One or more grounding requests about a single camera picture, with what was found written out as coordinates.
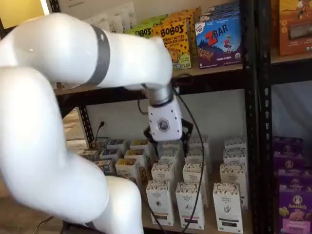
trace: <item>gray band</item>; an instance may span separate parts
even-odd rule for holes
[[[92,77],[88,80],[87,84],[98,85],[104,80],[108,71],[110,62],[110,47],[104,31],[95,26],[92,27],[97,36],[97,66]]]

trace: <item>yellow box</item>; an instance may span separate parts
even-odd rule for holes
[[[188,19],[158,25],[153,29],[153,36],[162,37],[168,49],[174,70],[191,68],[190,40]]]

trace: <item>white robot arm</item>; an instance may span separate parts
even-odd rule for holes
[[[105,177],[66,149],[49,82],[132,89],[143,84],[153,138],[169,140],[182,134],[171,76],[160,38],[111,34],[63,14],[14,29],[0,41],[0,168],[13,197],[107,234],[143,233],[136,185]]]

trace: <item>cardboard box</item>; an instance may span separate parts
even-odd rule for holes
[[[112,160],[102,160],[94,162],[107,176],[115,176],[116,171]]]
[[[221,183],[238,184],[242,209],[248,209],[248,187],[244,164],[221,164]]]
[[[195,182],[199,183],[201,174],[201,164],[185,164],[183,168],[183,179],[184,182]],[[209,182],[207,176],[206,165],[204,165],[203,178],[201,180],[201,194],[203,200],[203,206],[209,207]]]
[[[162,37],[169,51],[174,70],[191,68],[190,21],[162,24],[153,28],[153,36]]]
[[[203,140],[203,145],[204,145],[204,153],[205,153],[205,163],[207,165],[207,172],[208,174],[211,174],[213,171],[212,168],[212,163],[210,159],[210,146],[209,146],[209,137],[208,136],[202,136]],[[201,142],[198,136],[192,136],[188,142],[189,146],[189,153],[187,156],[195,156],[201,155],[202,156],[202,151],[201,151]]]
[[[278,207],[278,233],[311,233],[311,187],[280,185]]]
[[[139,173],[144,187],[147,186],[149,180],[152,179],[148,164],[147,157],[144,150],[127,150],[125,158],[135,159],[139,166]]]
[[[175,178],[178,182],[183,181],[182,169],[183,166],[180,161],[179,151],[177,149],[159,149],[159,162],[160,163],[172,163],[174,165]]]
[[[143,191],[141,178],[139,175],[138,163],[135,159],[120,158],[116,165],[116,173],[119,176],[126,177],[131,176],[136,180],[137,187]]]
[[[198,186],[198,183],[179,182],[177,184],[175,195],[182,228],[184,228],[190,221],[198,192]],[[204,230],[205,228],[205,216],[201,196],[198,197],[195,213],[189,228],[201,230]]]
[[[150,180],[146,188],[148,204],[161,225],[173,226],[175,216],[172,208],[170,182]]]
[[[99,159],[111,159],[114,165],[117,163],[118,159],[121,158],[119,150],[103,150],[100,155]]]
[[[169,181],[170,182],[170,194],[173,203],[176,203],[176,178],[174,165],[172,163],[154,163],[152,167],[152,177],[156,182]]]
[[[215,183],[213,196],[218,231],[243,233],[239,186]]]

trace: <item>power cord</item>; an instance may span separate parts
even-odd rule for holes
[[[53,216],[48,217],[48,218],[45,219],[44,221],[40,222],[40,223],[38,224],[38,226],[36,227],[36,229],[35,229],[35,231],[34,231],[33,234],[35,234],[35,233],[38,231],[38,229],[39,229],[42,225],[44,225],[44,224],[46,224],[47,222],[49,222],[52,218],[54,218],[54,217],[53,217]]]

